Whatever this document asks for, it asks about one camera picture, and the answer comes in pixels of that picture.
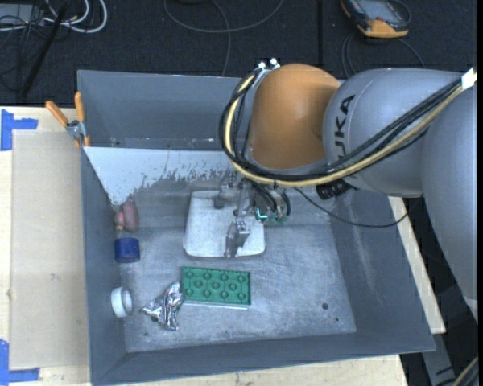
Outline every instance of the black cable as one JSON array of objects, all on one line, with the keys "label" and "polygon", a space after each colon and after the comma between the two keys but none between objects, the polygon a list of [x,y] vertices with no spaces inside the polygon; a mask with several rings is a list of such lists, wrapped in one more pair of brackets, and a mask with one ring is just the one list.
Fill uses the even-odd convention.
[{"label": "black cable", "polygon": [[38,71],[41,69],[41,65],[43,64],[43,61],[48,53],[48,49],[50,48],[54,38],[56,37],[57,31],[60,28],[60,24],[63,21],[63,17],[66,15],[66,11],[68,10],[71,2],[72,0],[66,0],[64,5],[60,8],[60,11],[56,17],[56,20],[54,21],[52,29],[50,30],[50,35],[48,36],[47,40],[45,40],[45,44],[43,45],[43,50],[41,51],[41,54],[39,55],[38,60],[32,67],[31,72],[29,73],[29,76],[27,76],[25,84],[23,85],[22,90],[19,94],[20,102],[24,102],[25,99],[27,98],[27,94],[29,93],[32,85],[34,84],[34,79],[36,78]]},{"label": "black cable", "polygon": [[275,201],[274,196],[272,196],[270,194],[270,192],[265,187],[263,187],[261,184],[256,183],[256,182],[253,182],[253,181],[250,181],[250,183],[252,184],[252,186],[254,187],[254,189],[256,190],[256,192],[261,197],[264,198],[264,200],[266,201],[266,203],[270,207],[272,207],[272,212],[276,212],[277,211],[277,202]]},{"label": "black cable", "polygon": [[[220,14],[224,18],[225,28],[227,30],[229,30],[229,20],[227,19],[225,12],[222,10],[222,8],[220,7],[220,5],[217,2],[212,0],[212,3],[215,5],[215,7],[218,9],[218,11],[220,11]],[[230,53],[231,53],[231,32],[228,31],[227,32],[227,53],[225,54],[224,68],[222,68],[222,74],[221,74],[222,76],[225,76],[225,71],[227,70],[227,64],[229,63]]]},{"label": "black cable", "polygon": [[435,386],[445,386],[446,384],[453,384],[456,378],[452,377],[451,379],[442,380],[441,382],[437,383]]},{"label": "black cable", "polygon": [[284,190],[281,190],[278,188],[275,188],[275,190],[281,195],[281,197],[284,200],[284,203],[287,205],[287,216],[289,216],[291,214],[291,203],[287,193]]},{"label": "black cable", "polygon": [[321,211],[323,211],[327,215],[330,215],[331,217],[339,220],[340,222],[347,223],[347,224],[351,224],[353,226],[359,226],[361,228],[389,228],[390,226],[395,226],[396,224],[399,224],[401,221],[403,221],[408,216],[408,212],[406,212],[403,216],[401,216],[400,219],[396,220],[393,223],[388,223],[388,224],[363,224],[363,223],[356,223],[356,222],[352,222],[350,220],[343,219],[342,217],[339,217],[339,216],[335,215],[334,213],[332,213],[331,211],[329,211],[329,210],[325,209],[324,207],[320,206],[315,201],[313,201],[312,199],[310,199],[298,187],[294,187],[294,189],[296,189],[309,203],[311,203],[313,206],[317,207],[318,209],[320,209]]},{"label": "black cable", "polygon": [[414,54],[414,56],[419,61],[422,68],[426,68],[426,65],[424,64],[424,60],[422,60],[422,57],[420,57],[420,54],[409,43],[407,43],[405,39],[401,38],[401,39],[398,39],[398,41],[410,49],[410,51]]},{"label": "black cable", "polygon": [[201,29],[201,28],[198,28],[198,27],[193,27],[193,26],[189,26],[188,24],[186,23],[182,23],[180,20],[178,20],[177,18],[175,18],[171,13],[170,11],[168,10],[168,7],[167,7],[167,0],[163,0],[163,8],[165,10],[165,12],[167,13],[168,17],[171,18],[174,22],[176,22],[177,24],[179,24],[180,26],[182,27],[185,27],[189,30],[193,30],[193,31],[200,31],[202,33],[231,33],[231,32],[235,32],[235,31],[244,31],[244,30],[249,30],[251,28],[254,28],[256,26],[259,26],[260,24],[263,24],[266,20],[268,20],[269,18],[271,18],[275,13],[278,12],[278,10],[281,8],[281,6],[283,5],[284,3],[284,0],[281,0],[279,2],[279,4],[274,8],[274,10],[269,14],[267,15],[263,20],[259,20],[257,21],[256,23],[253,23],[253,24],[250,24],[248,26],[243,26],[243,27],[235,27],[235,28],[225,28],[225,29]]}]

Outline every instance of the green plate with studs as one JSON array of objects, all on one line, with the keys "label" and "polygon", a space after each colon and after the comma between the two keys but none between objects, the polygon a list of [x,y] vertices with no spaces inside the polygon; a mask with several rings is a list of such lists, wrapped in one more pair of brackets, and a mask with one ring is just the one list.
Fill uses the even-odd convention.
[{"label": "green plate with studs", "polygon": [[183,267],[184,300],[222,305],[250,305],[250,273]]}]

